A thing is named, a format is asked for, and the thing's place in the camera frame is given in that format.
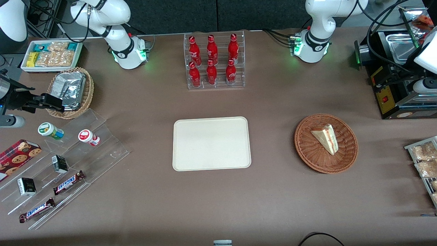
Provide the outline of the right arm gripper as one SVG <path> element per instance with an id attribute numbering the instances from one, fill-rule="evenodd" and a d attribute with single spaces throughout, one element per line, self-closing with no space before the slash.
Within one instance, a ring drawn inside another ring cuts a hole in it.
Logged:
<path id="1" fill-rule="evenodd" d="M 58 112 L 65 111 L 61 99 L 48 93 L 42 93 L 39 96 L 33 95 L 30 92 L 33 90 L 35 90 L 34 87 L 24 86 L 14 80 L 1 79 L 1 113 L 5 113 L 6 110 L 35 113 L 37 108 Z"/>

